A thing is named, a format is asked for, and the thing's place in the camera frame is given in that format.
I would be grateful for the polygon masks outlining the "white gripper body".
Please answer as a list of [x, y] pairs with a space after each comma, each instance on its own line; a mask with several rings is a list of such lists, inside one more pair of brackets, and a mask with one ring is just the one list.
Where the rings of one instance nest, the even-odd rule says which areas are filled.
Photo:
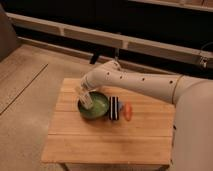
[[87, 73], [82, 77], [80, 85], [87, 91], [96, 90], [99, 87], [98, 78], [94, 74]]

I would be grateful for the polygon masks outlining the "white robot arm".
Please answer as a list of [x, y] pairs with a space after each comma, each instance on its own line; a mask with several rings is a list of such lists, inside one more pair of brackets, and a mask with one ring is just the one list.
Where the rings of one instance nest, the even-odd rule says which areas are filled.
[[169, 171], [213, 171], [213, 80], [124, 72], [109, 61], [85, 74], [81, 86], [114, 86], [175, 106]]

